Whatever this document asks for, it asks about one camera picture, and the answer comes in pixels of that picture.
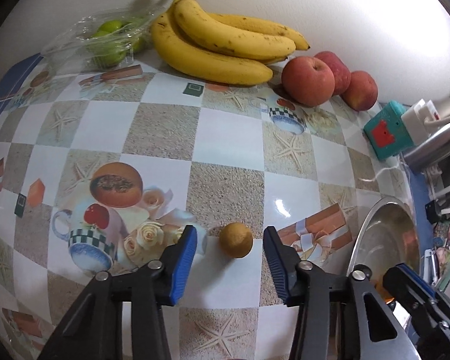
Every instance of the clear plastic bag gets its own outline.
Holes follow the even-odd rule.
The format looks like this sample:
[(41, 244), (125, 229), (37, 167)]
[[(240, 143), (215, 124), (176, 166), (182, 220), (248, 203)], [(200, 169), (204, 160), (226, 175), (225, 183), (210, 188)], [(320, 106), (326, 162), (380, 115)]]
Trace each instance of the clear plastic bag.
[[(124, 9), (99, 12), (58, 35), (41, 54), (59, 75), (124, 68), (133, 63), (134, 55), (151, 46), (149, 28), (155, 17), (156, 12), (137, 15)], [(118, 20), (122, 27), (97, 33), (111, 20)]]

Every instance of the red apple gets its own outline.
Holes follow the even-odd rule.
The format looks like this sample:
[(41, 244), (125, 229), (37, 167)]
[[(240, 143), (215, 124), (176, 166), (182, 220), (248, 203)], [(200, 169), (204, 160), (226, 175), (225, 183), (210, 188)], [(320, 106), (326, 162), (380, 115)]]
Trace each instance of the red apple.
[(103, 230), (110, 222), (110, 214), (106, 207), (94, 203), (85, 210), (83, 220), (89, 225), (96, 225)]
[(296, 101), (307, 107), (316, 107), (332, 96), (335, 78), (325, 62), (310, 56), (299, 56), (285, 65), (282, 84)]
[(334, 74), (334, 96), (341, 95), (343, 92), (345, 92), (348, 88), (348, 85), (350, 85), (351, 76), (348, 67), (345, 66), (342, 60), (331, 51), (321, 51), (315, 56), (315, 58), (318, 58), (325, 62)]
[(366, 111), (373, 107), (378, 98), (378, 87), (375, 80), (366, 71), (354, 71), (350, 85), (342, 93), (342, 99), (355, 111)]

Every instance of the screw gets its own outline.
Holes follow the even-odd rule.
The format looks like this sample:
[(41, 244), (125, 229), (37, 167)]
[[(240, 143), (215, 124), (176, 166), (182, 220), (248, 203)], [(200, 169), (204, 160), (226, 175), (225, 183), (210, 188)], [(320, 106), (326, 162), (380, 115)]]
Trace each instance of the screw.
[(362, 271), (353, 271), (352, 277), (358, 281), (365, 280), (365, 278), (366, 278), (365, 274)]
[(310, 261), (300, 261), (298, 267), (304, 271), (310, 271), (313, 268), (313, 264)]
[(162, 262), (159, 259), (153, 259), (148, 263), (150, 269), (160, 269), (162, 268)]
[(98, 281), (105, 281), (108, 279), (108, 272), (107, 271), (100, 271), (95, 275), (95, 280)]

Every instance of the banana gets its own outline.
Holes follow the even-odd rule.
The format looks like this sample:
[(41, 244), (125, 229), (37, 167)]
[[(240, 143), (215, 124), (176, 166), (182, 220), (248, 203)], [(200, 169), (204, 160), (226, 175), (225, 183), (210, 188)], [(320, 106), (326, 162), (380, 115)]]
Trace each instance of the banana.
[(234, 85), (256, 85), (272, 78), (272, 70), (260, 62), (216, 54), (187, 42), (174, 19), (178, 1), (174, 0), (150, 27), (155, 49), (171, 67), (204, 80)]
[(240, 30), (212, 19), (196, 0), (180, 0), (175, 20), (194, 42), (220, 54), (267, 60), (295, 51), (295, 43), (287, 37)]
[(280, 58), (273, 58), (273, 59), (261, 59), (259, 60), (259, 62), (262, 62), (265, 65), (271, 65), (274, 64), (276, 62), (282, 62), (285, 61), (287, 59), (286, 56), (281, 56)]
[(310, 48), (310, 45), (300, 32), (283, 24), (259, 19), (258, 17), (225, 15), (220, 13), (208, 13), (208, 15), (222, 24), (239, 28), (240, 30), (259, 32), (266, 35), (284, 36), (294, 41), (297, 50), (308, 50)]

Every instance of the green lime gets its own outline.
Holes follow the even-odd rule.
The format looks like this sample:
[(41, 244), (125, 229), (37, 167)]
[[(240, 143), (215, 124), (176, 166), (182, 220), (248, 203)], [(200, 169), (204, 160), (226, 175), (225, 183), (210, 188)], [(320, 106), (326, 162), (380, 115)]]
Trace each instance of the green lime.
[(139, 53), (145, 48), (146, 41), (141, 36), (137, 37), (135, 40), (132, 40), (132, 49), (133, 53)]
[(103, 23), (98, 30), (112, 33), (122, 28), (122, 25), (123, 23), (120, 20), (109, 20)]
[(99, 67), (111, 68), (112, 66), (115, 66), (120, 62), (122, 62), (126, 55), (127, 55), (126, 50), (115, 51), (105, 55), (96, 56), (94, 58), (94, 61)]
[(100, 38), (101, 36), (105, 36), (105, 35), (108, 35), (108, 34), (109, 34), (109, 32), (107, 32), (107, 31), (97, 31), (91, 37), (92, 38)]

